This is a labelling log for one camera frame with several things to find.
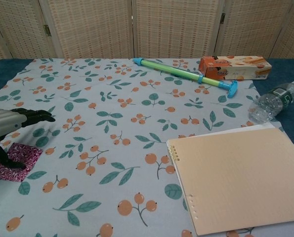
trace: table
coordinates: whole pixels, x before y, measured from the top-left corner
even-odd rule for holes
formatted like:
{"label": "table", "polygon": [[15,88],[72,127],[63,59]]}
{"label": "table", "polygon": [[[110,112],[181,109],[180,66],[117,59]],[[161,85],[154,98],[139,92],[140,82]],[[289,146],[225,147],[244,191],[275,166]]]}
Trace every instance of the table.
{"label": "table", "polygon": [[[195,59],[156,60],[198,67]],[[44,153],[24,182],[0,180],[0,236],[195,236],[166,140],[252,125],[247,109],[258,92],[250,80],[238,86],[228,99],[127,59],[33,60],[0,90],[0,108],[44,109],[56,122],[1,144]],[[238,233],[294,236],[294,222]]]}

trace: purple fabric square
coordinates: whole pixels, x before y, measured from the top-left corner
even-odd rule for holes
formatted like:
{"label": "purple fabric square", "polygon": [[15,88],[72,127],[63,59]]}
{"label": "purple fabric square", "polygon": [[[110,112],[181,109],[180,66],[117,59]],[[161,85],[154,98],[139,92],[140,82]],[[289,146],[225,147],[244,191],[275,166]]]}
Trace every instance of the purple fabric square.
{"label": "purple fabric square", "polygon": [[0,179],[22,182],[42,154],[42,150],[23,144],[13,143],[7,151],[8,157],[13,161],[20,161],[26,169],[10,169],[0,164]]}

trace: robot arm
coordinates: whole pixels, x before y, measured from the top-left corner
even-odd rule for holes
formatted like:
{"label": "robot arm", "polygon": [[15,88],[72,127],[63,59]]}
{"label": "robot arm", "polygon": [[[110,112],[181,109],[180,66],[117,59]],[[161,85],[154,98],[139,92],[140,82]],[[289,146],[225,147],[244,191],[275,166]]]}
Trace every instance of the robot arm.
{"label": "robot arm", "polygon": [[[44,110],[0,109],[0,141],[8,133],[14,132],[21,127],[38,123],[39,121],[54,122],[55,119],[51,116],[51,113]],[[25,168],[23,163],[10,160],[2,147],[0,147],[0,163],[9,168]]]}

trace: notebook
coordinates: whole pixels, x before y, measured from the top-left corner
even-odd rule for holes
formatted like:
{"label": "notebook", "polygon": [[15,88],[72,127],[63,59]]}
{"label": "notebook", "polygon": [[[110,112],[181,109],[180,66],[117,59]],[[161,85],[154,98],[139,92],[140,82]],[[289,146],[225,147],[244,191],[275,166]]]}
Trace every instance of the notebook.
{"label": "notebook", "polygon": [[168,140],[197,235],[294,221],[294,144],[260,126]]}

